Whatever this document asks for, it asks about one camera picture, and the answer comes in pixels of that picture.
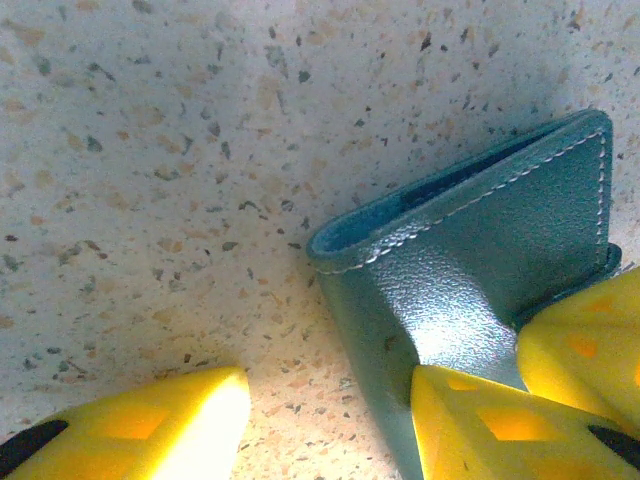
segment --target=white stitching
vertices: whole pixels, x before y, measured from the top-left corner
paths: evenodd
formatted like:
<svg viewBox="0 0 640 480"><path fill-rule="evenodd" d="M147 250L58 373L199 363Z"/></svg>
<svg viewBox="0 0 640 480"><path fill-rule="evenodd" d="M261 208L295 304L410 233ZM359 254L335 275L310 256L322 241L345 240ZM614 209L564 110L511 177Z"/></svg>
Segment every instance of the white stitching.
<svg viewBox="0 0 640 480"><path fill-rule="evenodd" d="M433 221L431 223L423 225L422 227L419 227L419 228L413 230L411 233L406 234L403 238L400 238L400 239L390 243L387 246L387 248L385 248L384 250L382 250L382 251L370 256L364 262L356 264L356 265L352 265L350 267L346 267L346 268L343 268L343 269L340 269L340 270L321 270L321 269L317 269L317 271L318 271L318 273L321 273L321 274L324 274L324 275L339 275L339 274L342 274L342 273L346 273L349 270L357 270L359 268L364 267L365 265L371 264L371 263L375 262L378 258L380 258L383 255L386 255L387 253L391 252L393 250L393 248L401 247L405 243L405 241L413 240L414 238L416 238L418 236L419 233L426 232L427 230L431 229L431 227L433 227L435 225L438 225L439 223L442 223L446 218L450 218L453 215L455 215L456 213L458 213L458 212L460 212L462 210L466 210L469 206L473 205L474 203L479 202L480 200L482 200L485 197L489 197L489 196L493 195L496 191L500 190L501 188L505 188L508 185L518 181L520 178L530 174L533 170L536 170L536 169L540 168L543 164L551 162L554 158L558 158L558 157L563 156L565 153L573 150L576 146L582 145L587 140L589 140L591 138L594 138L594 137L597 137L597 136L600 136L600 144L602 145L602 149L600 151L600 154L598 155L599 158L601 159L601 161L600 161L600 166L599 166L600 176L598 178L599 188L598 188L598 219L597 219L597 222L596 222L596 226L597 226L596 245L601 245L602 244L602 225L604 223L604 220L602 218L602 214L604 213L604 178L605 178L605 167L606 167L605 161L604 161L604 157L606 156L607 153L606 153L606 150L605 150L606 139L604 137L604 134L603 134L602 130L597 130L594 133L591 133L591 134L587 135L582 140L578 140L574 144L565 147L564 149L560 150L559 152L554 153L550 157L547 157L544 160L541 160L540 163L538 163L536 165L533 165L533 166L527 168L526 170L518 173L514 177L508 179L506 182L492 187L489 191L487 191L487 192L483 193L482 195L474 198L473 200L470 200L469 202L467 202L464 205L456 208L455 210L445 214L443 217L439 218L438 220L435 220L435 221Z"/></svg>

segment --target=folded leather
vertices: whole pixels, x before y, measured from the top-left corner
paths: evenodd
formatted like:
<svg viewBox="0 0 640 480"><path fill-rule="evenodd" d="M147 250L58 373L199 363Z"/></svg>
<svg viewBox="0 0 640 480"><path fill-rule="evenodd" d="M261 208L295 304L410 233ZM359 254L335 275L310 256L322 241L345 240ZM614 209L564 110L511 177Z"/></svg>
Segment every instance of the folded leather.
<svg viewBox="0 0 640 480"><path fill-rule="evenodd" d="M411 422L417 364L524 388L517 331L606 278L612 128L587 110L336 218L308 254L352 368L405 480L422 478Z"/></svg>

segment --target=speckled surface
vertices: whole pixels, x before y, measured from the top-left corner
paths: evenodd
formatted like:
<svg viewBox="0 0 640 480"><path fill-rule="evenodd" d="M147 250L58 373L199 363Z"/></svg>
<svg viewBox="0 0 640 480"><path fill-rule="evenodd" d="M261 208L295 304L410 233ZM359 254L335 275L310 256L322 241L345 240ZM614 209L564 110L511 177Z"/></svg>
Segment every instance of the speckled surface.
<svg viewBox="0 0 640 480"><path fill-rule="evenodd" d="M396 185L588 106L640 260L640 2L0 5L0 439L248 369L234 478L399 478L304 245Z"/></svg>

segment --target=teal leather wallet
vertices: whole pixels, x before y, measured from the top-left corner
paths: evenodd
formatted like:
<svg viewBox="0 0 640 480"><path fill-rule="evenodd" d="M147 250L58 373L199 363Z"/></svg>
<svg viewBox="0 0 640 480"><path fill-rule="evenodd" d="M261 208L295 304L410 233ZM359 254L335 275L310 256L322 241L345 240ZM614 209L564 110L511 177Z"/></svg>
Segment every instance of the teal leather wallet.
<svg viewBox="0 0 640 480"><path fill-rule="evenodd" d="M307 251L405 480L422 473L411 374L436 364L524 389L518 330L608 277L612 127L586 110L334 219Z"/></svg>

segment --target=countertop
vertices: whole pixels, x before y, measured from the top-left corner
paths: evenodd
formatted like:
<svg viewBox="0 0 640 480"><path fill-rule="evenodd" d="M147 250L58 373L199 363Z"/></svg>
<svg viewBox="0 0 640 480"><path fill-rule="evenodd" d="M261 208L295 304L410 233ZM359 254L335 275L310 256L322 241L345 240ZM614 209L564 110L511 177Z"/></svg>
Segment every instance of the countertop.
<svg viewBox="0 0 640 480"><path fill-rule="evenodd" d="M638 0L3 2L0 440L236 364L253 410L234 478L399 478L310 235L593 107L632 266L639 95Z"/></svg>

